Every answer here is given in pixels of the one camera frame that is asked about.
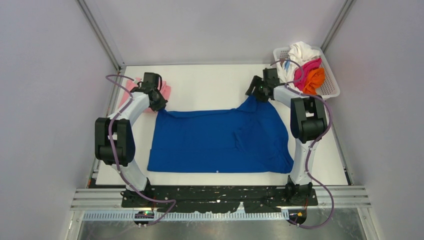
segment gray floor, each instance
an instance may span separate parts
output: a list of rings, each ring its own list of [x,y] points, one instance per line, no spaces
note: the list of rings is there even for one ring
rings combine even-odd
[[[329,209],[308,209],[305,225],[320,224]],[[356,208],[335,209],[326,226],[306,230],[280,220],[160,222],[137,228],[129,221],[83,222],[79,240],[365,240]]]

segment clothing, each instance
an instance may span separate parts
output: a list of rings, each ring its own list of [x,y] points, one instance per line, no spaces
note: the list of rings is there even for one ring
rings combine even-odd
[[[310,45],[304,43],[303,41],[298,41],[290,45],[290,50],[288,51],[288,58],[292,61],[295,61],[300,66],[305,63],[319,58],[321,52],[316,49],[312,49]],[[287,83],[295,80],[294,77],[295,71],[298,69],[298,66],[293,62],[285,63],[282,80]]]
[[[138,83],[141,81],[141,78],[137,77],[135,78],[135,81]],[[137,84],[135,82],[132,81],[126,81],[126,86],[125,88],[130,90],[137,87]],[[170,98],[171,95],[171,87],[169,85],[167,85],[167,81],[163,81],[162,82],[162,88],[160,89],[160,94],[162,94],[163,98],[168,100]],[[122,99],[120,100],[119,103],[119,107],[121,107],[126,101],[127,99],[130,97],[130,95],[127,92],[123,93]],[[146,110],[144,110],[143,113],[153,113],[153,110],[149,107]]]
[[[275,108],[249,96],[238,108],[158,112],[147,170],[290,173],[289,135]]]
[[[321,87],[321,85],[326,80],[326,71],[324,68],[320,67],[314,70],[311,70],[307,75],[305,86],[303,88],[304,94],[317,95],[316,89]]]
[[[308,77],[308,74],[311,70],[317,69],[320,67],[322,63],[321,58],[317,58],[312,61],[308,61],[302,66],[303,69],[303,77],[300,81],[297,81],[294,83],[294,85],[300,90],[303,91],[305,88],[305,82]],[[302,76],[302,71],[300,68],[296,69],[296,72],[294,72],[294,80],[298,80]]]

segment blue cloth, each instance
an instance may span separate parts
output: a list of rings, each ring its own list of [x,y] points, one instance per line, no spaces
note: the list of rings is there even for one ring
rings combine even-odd
[[[147,170],[173,173],[289,173],[288,133],[269,102],[238,108],[160,110]]]

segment folded pink towel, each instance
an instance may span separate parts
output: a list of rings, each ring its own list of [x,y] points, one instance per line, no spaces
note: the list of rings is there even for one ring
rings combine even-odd
[[[139,78],[139,77],[135,78],[135,81],[137,83],[140,82],[140,80],[141,80],[141,78]],[[136,82],[132,82],[130,80],[127,80],[125,88],[131,91],[133,88],[137,87]],[[166,99],[166,100],[168,100],[170,98],[171,87],[167,85],[166,81],[162,82],[162,88],[160,89],[160,94],[162,94],[163,98]],[[119,107],[121,107],[127,101],[127,99],[129,97],[130,97],[130,95],[127,92],[124,92],[122,99],[120,100]],[[153,113],[153,110],[149,107],[146,110],[144,110],[144,113]]]
[[[295,82],[294,85],[300,90],[303,91],[305,88],[305,83],[306,83],[306,79],[308,78],[308,74],[311,70],[317,69],[320,67],[321,65],[321,58],[317,58],[311,61],[308,61],[307,63],[305,63],[302,66],[303,69],[303,78],[298,81]],[[299,79],[302,76],[302,72],[300,70],[300,68],[296,69],[296,71],[294,72],[294,80],[296,81],[297,79]]]

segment wall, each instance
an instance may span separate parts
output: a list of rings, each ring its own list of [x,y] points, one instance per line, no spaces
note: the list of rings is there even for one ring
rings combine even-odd
[[[75,1],[0,4],[0,239],[64,239],[114,69]]]
[[[344,2],[87,1],[126,65],[270,63],[276,48],[320,46]]]
[[[358,0],[326,56],[335,127],[388,240],[422,239],[424,2]]]

